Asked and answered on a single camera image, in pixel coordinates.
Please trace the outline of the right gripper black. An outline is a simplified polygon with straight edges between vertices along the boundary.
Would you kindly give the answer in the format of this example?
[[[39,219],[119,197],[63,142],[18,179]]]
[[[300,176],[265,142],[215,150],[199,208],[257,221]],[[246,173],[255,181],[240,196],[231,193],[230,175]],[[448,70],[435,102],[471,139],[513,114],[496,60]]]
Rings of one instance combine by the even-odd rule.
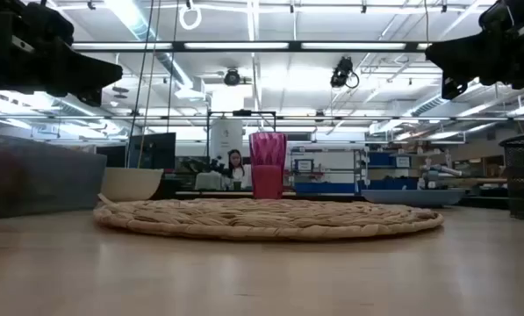
[[[496,0],[478,23],[492,54],[486,75],[484,37],[439,41],[425,50],[427,59],[445,76],[441,84],[443,99],[459,97],[468,89],[468,82],[476,78],[524,88],[524,0]]]

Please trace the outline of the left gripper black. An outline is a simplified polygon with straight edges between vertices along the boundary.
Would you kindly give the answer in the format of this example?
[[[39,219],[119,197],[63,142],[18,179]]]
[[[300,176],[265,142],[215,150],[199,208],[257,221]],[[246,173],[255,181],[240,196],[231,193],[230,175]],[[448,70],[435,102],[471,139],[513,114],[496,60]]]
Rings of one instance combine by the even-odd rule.
[[[100,107],[102,88],[122,77],[122,67],[70,48],[73,25],[46,3],[0,0],[0,90],[75,94]]]

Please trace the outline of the white ceramic bowl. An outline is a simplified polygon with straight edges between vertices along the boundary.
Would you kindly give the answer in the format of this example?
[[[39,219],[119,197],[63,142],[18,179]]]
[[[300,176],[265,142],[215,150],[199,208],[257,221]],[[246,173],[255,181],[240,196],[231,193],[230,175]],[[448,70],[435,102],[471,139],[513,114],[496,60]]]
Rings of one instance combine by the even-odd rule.
[[[106,168],[101,194],[112,202],[150,199],[159,188],[161,169]]]

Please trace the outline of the blue plate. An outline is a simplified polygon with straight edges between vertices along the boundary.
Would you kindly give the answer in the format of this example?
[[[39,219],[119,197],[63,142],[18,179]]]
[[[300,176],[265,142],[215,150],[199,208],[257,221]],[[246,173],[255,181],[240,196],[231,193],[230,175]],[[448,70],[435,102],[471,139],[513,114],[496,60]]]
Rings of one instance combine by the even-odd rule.
[[[374,204],[437,208],[458,204],[465,190],[363,190],[361,195]]]

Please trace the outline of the red plastic tumbler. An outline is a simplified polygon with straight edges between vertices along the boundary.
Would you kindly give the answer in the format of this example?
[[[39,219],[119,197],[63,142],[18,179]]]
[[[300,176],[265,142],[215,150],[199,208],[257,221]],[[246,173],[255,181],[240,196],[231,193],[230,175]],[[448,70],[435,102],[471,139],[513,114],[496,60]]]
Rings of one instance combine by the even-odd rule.
[[[287,137],[284,133],[252,133],[249,136],[252,187],[256,199],[281,199]]]

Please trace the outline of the black computer monitor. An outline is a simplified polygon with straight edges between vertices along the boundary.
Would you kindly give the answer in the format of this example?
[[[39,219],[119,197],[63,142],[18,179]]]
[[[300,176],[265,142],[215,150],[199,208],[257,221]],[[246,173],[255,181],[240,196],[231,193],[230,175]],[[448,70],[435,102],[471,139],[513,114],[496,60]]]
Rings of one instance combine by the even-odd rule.
[[[176,133],[137,135],[129,139],[129,168],[173,169],[175,159]]]

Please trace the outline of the black overhead light bar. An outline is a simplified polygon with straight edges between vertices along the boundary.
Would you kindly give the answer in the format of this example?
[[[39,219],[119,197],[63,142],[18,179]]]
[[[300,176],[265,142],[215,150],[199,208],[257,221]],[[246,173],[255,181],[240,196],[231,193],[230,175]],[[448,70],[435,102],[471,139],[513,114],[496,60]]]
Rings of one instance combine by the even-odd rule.
[[[80,53],[423,53],[428,46],[415,41],[86,41],[75,42],[72,48]]]

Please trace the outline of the grey translucent plastic bin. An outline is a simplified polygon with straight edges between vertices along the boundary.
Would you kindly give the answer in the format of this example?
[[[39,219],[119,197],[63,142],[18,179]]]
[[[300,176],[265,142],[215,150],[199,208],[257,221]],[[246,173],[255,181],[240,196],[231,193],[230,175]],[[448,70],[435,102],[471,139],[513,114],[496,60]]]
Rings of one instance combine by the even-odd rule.
[[[106,157],[0,135],[0,219],[92,209]]]

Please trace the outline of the white cylindrical tank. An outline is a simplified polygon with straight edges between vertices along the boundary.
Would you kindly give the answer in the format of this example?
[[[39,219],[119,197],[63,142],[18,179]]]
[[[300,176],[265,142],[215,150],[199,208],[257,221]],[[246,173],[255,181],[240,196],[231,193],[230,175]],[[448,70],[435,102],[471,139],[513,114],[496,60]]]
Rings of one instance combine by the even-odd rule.
[[[210,126],[210,157],[228,164],[228,153],[234,149],[242,151],[243,124],[241,120],[217,118]]]

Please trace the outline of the person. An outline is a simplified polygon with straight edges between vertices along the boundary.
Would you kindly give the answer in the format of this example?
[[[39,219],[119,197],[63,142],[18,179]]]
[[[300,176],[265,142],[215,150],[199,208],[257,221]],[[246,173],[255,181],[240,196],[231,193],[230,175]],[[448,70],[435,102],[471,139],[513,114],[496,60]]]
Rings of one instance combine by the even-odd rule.
[[[238,149],[231,149],[228,152],[228,168],[230,178],[234,183],[240,183],[242,190],[252,188],[251,166],[243,163],[242,155]]]

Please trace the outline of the round woven straw placemat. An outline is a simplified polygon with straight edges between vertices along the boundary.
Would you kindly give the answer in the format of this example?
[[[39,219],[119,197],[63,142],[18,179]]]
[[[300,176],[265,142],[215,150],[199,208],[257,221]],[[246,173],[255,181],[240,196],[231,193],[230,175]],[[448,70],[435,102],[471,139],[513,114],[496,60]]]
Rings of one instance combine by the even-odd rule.
[[[198,198],[113,202],[93,211],[101,226],[133,233],[230,241],[338,241],[441,226],[430,209],[368,202]]]

